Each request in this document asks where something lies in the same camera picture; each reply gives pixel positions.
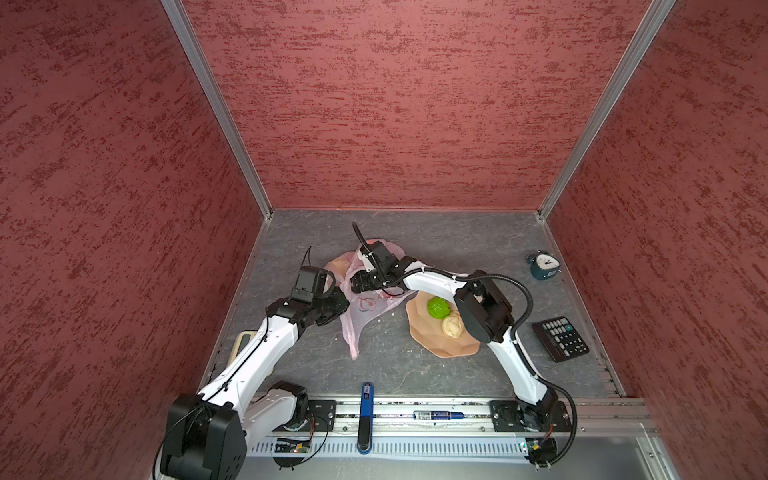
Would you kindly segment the pink fruit-print plastic bag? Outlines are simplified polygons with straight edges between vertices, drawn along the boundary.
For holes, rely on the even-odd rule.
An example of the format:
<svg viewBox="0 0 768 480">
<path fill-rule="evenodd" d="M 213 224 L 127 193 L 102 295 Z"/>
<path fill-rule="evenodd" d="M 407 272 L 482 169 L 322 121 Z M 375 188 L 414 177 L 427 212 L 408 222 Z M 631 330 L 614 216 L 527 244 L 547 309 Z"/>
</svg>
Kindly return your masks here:
<svg viewBox="0 0 768 480">
<path fill-rule="evenodd" d="M 349 347 L 352 360 L 357 360 L 360 353 L 359 340 L 364 327 L 381 315 L 399 306 L 413 291 L 399 287 L 353 293 L 351 280 L 355 273 L 366 273 L 363 261 L 357 251 L 348 251 L 334 258 L 325 266 L 335 276 L 335 285 L 344 293 L 349 302 L 348 309 L 340 316 L 343 338 Z"/>
</svg>

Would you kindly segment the fake green round fruit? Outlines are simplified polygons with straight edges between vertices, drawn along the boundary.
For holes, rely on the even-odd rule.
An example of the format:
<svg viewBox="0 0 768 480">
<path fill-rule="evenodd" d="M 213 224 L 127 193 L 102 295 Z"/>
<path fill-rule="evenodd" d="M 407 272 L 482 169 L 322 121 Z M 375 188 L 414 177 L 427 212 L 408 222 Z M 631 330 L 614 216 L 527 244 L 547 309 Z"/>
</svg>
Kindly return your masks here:
<svg viewBox="0 0 768 480">
<path fill-rule="evenodd" d="M 432 297 L 426 304 L 427 313 L 434 319 L 443 320 L 452 313 L 450 303 L 440 297 Z"/>
</svg>

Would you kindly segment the pink scalloped plastic bowl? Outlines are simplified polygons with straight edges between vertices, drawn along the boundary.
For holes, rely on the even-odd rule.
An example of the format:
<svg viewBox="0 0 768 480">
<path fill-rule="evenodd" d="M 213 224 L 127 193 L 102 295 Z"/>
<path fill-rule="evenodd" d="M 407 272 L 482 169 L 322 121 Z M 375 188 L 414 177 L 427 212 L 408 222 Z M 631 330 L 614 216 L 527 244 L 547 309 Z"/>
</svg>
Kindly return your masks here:
<svg viewBox="0 0 768 480">
<path fill-rule="evenodd" d="M 432 318 L 427 313 L 427 301 L 434 297 L 425 292 L 419 292 L 406 304 L 410 334 L 415 341 L 435 356 L 443 359 L 465 357 L 478 352 L 480 342 L 474 339 L 465 329 L 458 338 L 445 336 L 441 330 L 441 320 Z"/>
</svg>

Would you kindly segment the fake pale yellow fruit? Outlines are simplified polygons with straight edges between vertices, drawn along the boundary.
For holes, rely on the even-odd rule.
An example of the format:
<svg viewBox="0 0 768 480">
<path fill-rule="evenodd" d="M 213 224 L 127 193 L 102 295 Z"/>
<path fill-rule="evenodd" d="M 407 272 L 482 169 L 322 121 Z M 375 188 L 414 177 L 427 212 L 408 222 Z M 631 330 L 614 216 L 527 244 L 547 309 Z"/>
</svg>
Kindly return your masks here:
<svg viewBox="0 0 768 480">
<path fill-rule="evenodd" d="M 458 339 L 464 333 L 464 324 L 457 311 L 452 311 L 441 320 L 442 333 L 450 338 Z"/>
</svg>

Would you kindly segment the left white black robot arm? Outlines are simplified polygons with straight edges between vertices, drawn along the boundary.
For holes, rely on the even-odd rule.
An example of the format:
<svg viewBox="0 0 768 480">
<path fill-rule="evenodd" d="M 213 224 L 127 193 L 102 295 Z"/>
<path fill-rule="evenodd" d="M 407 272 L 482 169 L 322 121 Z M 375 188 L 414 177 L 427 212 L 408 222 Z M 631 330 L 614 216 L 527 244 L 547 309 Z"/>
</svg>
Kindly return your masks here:
<svg viewBox="0 0 768 480">
<path fill-rule="evenodd" d="M 171 404 L 152 477 L 235 479 L 249 442 L 293 421 L 303 395 L 287 384 L 269 390 L 250 408 L 258 388 L 308 327 L 326 325 L 348 307 L 338 287 L 312 295 L 293 292 L 270 305 L 257 331 L 260 339 L 201 391 L 182 394 Z"/>
</svg>

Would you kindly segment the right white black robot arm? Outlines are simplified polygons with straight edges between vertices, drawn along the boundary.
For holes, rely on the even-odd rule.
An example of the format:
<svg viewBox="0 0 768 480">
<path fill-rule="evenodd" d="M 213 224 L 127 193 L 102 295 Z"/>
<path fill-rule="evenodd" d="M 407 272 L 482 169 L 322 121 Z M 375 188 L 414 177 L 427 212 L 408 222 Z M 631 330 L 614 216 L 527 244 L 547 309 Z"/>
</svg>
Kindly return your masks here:
<svg viewBox="0 0 768 480">
<path fill-rule="evenodd" d="M 457 274 L 406 257 L 387 269 L 366 266 L 352 275 L 354 293 L 399 288 L 444 299 L 458 309 L 465 330 L 488 345 L 507 374 L 516 397 L 517 422 L 528 431 L 553 423 L 578 432 L 573 397 L 536 369 L 518 330 L 530 317 L 533 297 L 520 281 L 477 270 Z"/>
</svg>

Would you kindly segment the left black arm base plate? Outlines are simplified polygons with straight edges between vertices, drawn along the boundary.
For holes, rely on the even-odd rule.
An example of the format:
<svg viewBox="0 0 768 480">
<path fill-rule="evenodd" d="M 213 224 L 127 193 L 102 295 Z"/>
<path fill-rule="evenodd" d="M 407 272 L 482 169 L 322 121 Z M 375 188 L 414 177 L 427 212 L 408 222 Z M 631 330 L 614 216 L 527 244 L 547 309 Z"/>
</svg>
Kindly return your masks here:
<svg viewBox="0 0 768 480">
<path fill-rule="evenodd" d="M 310 399 L 308 402 L 309 413 L 305 416 L 302 423 L 293 426 L 280 425 L 272 430 L 274 434 L 288 434 L 293 432 L 311 431 L 310 421 L 314 420 L 314 429 L 325 432 L 334 429 L 336 410 L 339 402 L 336 400 Z"/>
</svg>

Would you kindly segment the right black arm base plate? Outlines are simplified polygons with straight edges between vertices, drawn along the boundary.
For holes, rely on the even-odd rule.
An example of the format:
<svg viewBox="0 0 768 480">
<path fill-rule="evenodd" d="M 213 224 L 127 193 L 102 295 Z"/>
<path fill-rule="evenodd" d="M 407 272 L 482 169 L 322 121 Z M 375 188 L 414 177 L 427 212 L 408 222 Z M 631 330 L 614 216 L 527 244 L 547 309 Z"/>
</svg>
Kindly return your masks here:
<svg viewBox="0 0 768 480">
<path fill-rule="evenodd" d="M 556 401 L 549 410 L 523 405 L 517 401 L 489 402 L 490 418 L 497 433 L 565 433 L 572 421 L 566 405 Z"/>
</svg>

